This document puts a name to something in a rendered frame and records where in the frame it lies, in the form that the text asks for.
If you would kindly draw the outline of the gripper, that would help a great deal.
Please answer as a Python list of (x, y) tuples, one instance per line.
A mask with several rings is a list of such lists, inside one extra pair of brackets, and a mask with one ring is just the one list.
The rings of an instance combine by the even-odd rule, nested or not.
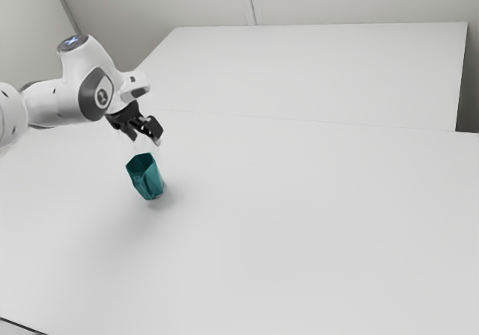
[(145, 117), (139, 108), (138, 101), (129, 103), (114, 114), (106, 114), (105, 118), (116, 130), (121, 130), (131, 141), (138, 137), (135, 131), (146, 132), (146, 136), (155, 144), (161, 143), (163, 127), (154, 116)]

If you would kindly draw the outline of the teal faceted mug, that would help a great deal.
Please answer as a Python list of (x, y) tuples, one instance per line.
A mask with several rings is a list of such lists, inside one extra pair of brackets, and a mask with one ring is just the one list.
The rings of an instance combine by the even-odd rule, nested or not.
[(133, 187), (145, 200), (154, 200), (164, 192), (164, 182), (151, 153), (133, 156), (126, 163), (126, 171)]

